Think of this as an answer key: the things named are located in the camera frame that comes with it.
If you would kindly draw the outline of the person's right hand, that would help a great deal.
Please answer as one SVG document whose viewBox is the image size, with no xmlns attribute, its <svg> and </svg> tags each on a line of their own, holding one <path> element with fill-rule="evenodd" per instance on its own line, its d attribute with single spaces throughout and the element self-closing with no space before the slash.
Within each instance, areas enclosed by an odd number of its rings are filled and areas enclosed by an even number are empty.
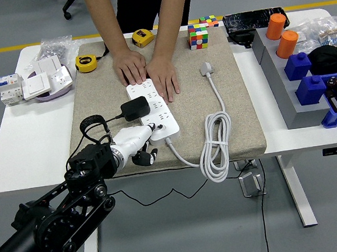
<svg viewBox="0 0 337 252">
<path fill-rule="evenodd" d="M 146 80 L 146 60 L 143 55 L 130 49 L 111 54 L 113 68 L 123 86 L 141 84 Z"/>
</svg>

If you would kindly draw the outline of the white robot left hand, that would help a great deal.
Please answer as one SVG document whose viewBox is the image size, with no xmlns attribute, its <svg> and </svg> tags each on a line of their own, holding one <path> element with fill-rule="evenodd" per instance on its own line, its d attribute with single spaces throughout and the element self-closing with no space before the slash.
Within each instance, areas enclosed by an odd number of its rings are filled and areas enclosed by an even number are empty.
<svg viewBox="0 0 337 252">
<path fill-rule="evenodd" d="M 156 160 L 158 149 L 155 148 L 148 153 L 148 142 L 152 133 L 162 127 L 161 124 L 150 123 L 121 129 L 111 144 L 117 170 L 124 168 L 130 158 L 134 165 L 151 166 Z"/>
</svg>

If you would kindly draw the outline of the person's left hand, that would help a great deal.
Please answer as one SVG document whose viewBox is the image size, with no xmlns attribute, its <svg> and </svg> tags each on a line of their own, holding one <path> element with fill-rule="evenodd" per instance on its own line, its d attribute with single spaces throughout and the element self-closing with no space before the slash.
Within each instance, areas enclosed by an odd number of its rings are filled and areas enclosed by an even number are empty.
<svg viewBox="0 0 337 252">
<path fill-rule="evenodd" d="M 172 59 L 166 55 L 153 55 L 145 70 L 148 77 L 153 81 L 154 87 L 165 101 L 172 103 L 174 94 L 180 93 L 176 69 Z"/>
</svg>

